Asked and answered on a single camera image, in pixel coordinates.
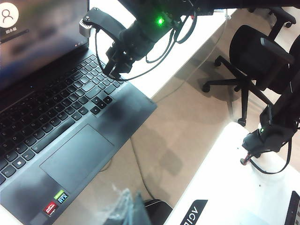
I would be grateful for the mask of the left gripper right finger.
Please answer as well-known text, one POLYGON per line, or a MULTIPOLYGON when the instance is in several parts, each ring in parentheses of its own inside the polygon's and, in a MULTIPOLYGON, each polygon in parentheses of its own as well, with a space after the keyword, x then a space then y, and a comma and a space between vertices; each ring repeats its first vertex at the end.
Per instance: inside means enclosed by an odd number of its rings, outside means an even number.
POLYGON ((137 192, 134 196, 132 214, 131 214, 131 224, 151 225, 151 221, 146 211, 144 201, 140 192, 137 192))

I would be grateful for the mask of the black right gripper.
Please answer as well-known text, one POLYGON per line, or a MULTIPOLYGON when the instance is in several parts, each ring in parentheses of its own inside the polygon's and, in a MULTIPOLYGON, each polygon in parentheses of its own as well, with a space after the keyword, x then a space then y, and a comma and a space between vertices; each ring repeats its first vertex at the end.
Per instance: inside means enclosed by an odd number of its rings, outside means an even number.
POLYGON ((142 23, 134 22, 127 29, 119 31, 113 44, 106 51, 108 62, 106 63, 103 73, 114 79, 120 79, 119 73, 129 73, 134 61, 142 59, 154 46, 152 41, 142 28, 142 23))

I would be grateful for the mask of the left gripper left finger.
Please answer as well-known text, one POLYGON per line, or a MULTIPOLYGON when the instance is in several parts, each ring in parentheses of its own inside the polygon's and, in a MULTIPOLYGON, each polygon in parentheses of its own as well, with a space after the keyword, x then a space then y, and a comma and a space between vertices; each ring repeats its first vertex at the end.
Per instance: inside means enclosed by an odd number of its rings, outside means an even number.
POLYGON ((104 225, 132 225, 133 198, 131 191, 126 188, 119 191, 116 202, 106 209, 104 225))

